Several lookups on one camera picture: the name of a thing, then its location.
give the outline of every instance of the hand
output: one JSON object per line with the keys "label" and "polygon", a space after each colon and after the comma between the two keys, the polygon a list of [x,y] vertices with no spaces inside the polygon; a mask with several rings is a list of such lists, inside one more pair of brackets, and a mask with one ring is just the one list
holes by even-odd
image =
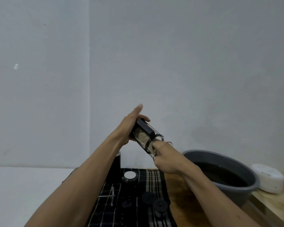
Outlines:
{"label": "hand", "polygon": [[155,166],[165,173],[181,174],[186,166],[196,166],[179,151],[164,141],[155,141],[153,147],[158,150],[154,160]]}
{"label": "hand", "polygon": [[113,131],[113,133],[121,139],[122,145],[127,144],[129,140],[133,140],[129,137],[129,134],[132,131],[137,118],[145,119],[145,121],[150,122],[150,119],[147,116],[139,114],[142,108],[143,105],[139,104],[131,113],[124,117],[119,126]]}

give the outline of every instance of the plaid cloth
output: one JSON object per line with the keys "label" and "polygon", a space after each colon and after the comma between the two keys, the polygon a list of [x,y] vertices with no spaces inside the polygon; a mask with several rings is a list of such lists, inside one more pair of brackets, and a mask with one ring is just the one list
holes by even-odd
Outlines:
{"label": "plaid cloth", "polygon": [[[136,198],[136,226],[137,227],[177,227],[174,218],[168,208],[165,218],[157,220],[152,207],[143,204],[141,194],[145,191],[153,192],[157,198],[164,199],[168,204],[170,200],[167,194],[167,188],[164,173],[156,169],[121,169],[123,175],[126,171],[134,171],[138,174],[138,197]],[[115,198],[113,206],[110,205],[110,197],[100,197],[97,199],[94,208],[86,222],[86,227],[90,226],[120,226],[118,219],[118,205],[120,204],[121,184],[104,183],[99,196],[110,195],[110,189],[114,186]]]}

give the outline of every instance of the black round lid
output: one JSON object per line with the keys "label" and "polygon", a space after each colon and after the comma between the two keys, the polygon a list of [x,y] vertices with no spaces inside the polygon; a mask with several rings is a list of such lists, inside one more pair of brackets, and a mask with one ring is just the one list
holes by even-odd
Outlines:
{"label": "black round lid", "polygon": [[164,201],[163,199],[156,199],[154,200],[153,202],[153,208],[160,212],[160,213],[163,213],[165,211],[167,211],[168,209],[168,204],[166,201]]}
{"label": "black round lid", "polygon": [[130,201],[125,201],[125,202],[122,202],[121,203],[121,206],[123,208],[128,208],[128,207],[131,207],[132,203]]}
{"label": "black round lid", "polygon": [[138,180],[138,175],[134,171],[127,171],[122,177],[122,181],[125,183],[133,183]]}
{"label": "black round lid", "polygon": [[142,200],[143,200],[143,203],[144,204],[147,204],[147,205],[151,205],[154,200],[157,199],[157,196],[155,193],[152,193],[152,192],[144,192],[142,194]]}

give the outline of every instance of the person's right hand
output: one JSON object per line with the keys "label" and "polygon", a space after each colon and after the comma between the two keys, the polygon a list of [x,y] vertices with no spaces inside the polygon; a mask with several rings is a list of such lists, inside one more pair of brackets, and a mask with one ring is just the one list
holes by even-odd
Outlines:
{"label": "person's right hand", "polygon": [[164,141],[155,141],[153,147],[157,149],[155,157],[155,166],[168,174],[181,174],[183,168],[187,165],[194,165],[179,151]]}

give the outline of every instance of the forearm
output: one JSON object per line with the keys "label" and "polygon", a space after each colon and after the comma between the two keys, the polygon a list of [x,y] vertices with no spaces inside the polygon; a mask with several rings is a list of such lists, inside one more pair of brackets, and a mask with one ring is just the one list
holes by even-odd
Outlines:
{"label": "forearm", "polygon": [[84,226],[121,148],[111,134],[35,211],[25,227]]}
{"label": "forearm", "polygon": [[181,175],[195,194],[213,227],[259,226],[190,161],[183,164]]}

